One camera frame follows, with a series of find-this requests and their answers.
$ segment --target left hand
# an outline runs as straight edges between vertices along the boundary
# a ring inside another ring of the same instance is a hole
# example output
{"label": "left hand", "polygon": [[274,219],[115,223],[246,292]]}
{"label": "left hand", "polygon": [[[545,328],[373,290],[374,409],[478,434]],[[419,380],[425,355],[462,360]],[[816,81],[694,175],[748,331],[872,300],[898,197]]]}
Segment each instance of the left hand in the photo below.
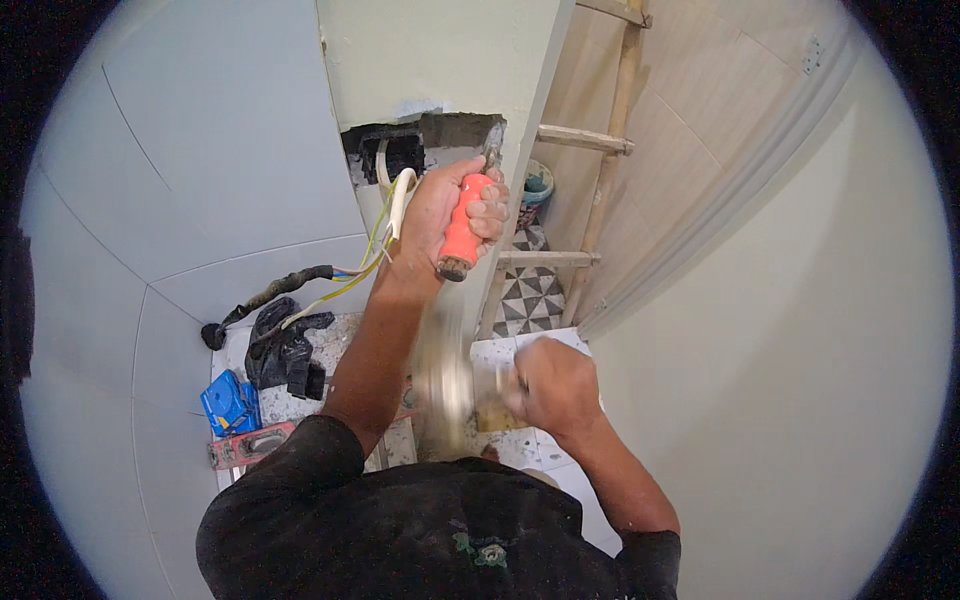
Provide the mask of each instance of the left hand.
{"label": "left hand", "polygon": [[[400,226],[402,253],[414,252],[417,258],[424,258],[436,269],[438,254],[444,245],[444,232],[450,225],[450,213],[460,198],[460,184],[467,175],[480,173],[485,163],[482,156],[458,160],[423,176],[403,214]],[[503,173],[493,168],[486,175],[494,183],[480,190],[480,202],[467,204],[470,230],[483,240],[477,248],[478,256],[493,248],[503,235],[504,223],[510,218],[507,206],[510,190],[503,184]]]}

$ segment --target black t-shirt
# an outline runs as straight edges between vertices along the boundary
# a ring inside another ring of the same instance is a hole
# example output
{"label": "black t-shirt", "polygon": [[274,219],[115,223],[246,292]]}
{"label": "black t-shirt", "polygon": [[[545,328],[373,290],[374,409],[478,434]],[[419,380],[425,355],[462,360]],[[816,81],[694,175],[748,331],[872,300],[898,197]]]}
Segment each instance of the black t-shirt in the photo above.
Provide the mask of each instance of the black t-shirt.
{"label": "black t-shirt", "polygon": [[363,474],[331,417],[218,495],[197,533],[218,598],[676,598],[680,538],[628,533],[616,559],[567,493],[479,458]]}

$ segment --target ladder rung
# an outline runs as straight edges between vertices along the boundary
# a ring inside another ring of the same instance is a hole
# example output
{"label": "ladder rung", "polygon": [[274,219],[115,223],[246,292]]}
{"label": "ladder rung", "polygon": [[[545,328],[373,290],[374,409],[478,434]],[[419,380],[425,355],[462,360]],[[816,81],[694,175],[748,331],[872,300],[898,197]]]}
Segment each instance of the ladder rung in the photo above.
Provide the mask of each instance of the ladder rung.
{"label": "ladder rung", "polygon": [[597,252],[542,252],[507,250],[496,259],[497,269],[527,267],[591,267],[600,262]]}
{"label": "ladder rung", "polygon": [[617,0],[577,0],[577,4],[587,9],[593,9],[618,19],[623,19],[639,25],[642,29],[650,29],[649,15],[643,15],[640,11],[633,11],[627,8],[627,5]]}
{"label": "ladder rung", "polygon": [[574,130],[569,127],[556,125],[540,125],[537,127],[537,141],[548,144],[563,144],[591,150],[602,150],[618,155],[629,156],[634,151],[634,142],[625,137],[613,137],[605,133]]}

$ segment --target orange chisel handle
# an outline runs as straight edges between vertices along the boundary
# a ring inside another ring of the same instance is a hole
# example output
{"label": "orange chisel handle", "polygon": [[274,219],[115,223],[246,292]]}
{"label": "orange chisel handle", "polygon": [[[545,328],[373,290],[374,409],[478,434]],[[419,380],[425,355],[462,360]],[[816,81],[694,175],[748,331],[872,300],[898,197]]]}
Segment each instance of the orange chisel handle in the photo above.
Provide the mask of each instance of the orange chisel handle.
{"label": "orange chisel handle", "polygon": [[463,281],[467,271],[477,264],[477,248],[483,241],[470,231],[467,204],[480,200],[480,190],[493,180],[486,175],[474,173],[464,177],[460,184],[460,199],[450,215],[450,227],[446,228],[446,241],[440,248],[437,273],[450,281]]}

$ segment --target hand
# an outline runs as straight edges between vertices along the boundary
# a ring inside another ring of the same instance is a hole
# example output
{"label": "hand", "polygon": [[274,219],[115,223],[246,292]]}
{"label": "hand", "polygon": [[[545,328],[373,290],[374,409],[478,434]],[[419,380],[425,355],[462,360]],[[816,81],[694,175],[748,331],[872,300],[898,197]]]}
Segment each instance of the hand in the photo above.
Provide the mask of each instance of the hand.
{"label": "hand", "polygon": [[514,364],[529,391],[511,395],[508,408],[561,445],[576,444],[606,419],[600,409],[596,365],[589,356],[557,340],[539,338],[516,353]]}
{"label": "hand", "polygon": [[[423,176],[403,214],[401,252],[413,252],[417,255],[415,259],[425,259],[431,268],[436,269],[444,232],[450,225],[450,213],[460,198],[460,183],[465,176],[480,173],[484,164],[485,159],[478,156],[458,160]],[[467,204],[470,230],[483,239],[477,248],[478,256],[493,248],[503,235],[504,222],[510,217],[507,207],[510,190],[503,184],[503,173],[499,169],[490,169],[487,176],[494,183],[480,190],[481,202]]]}

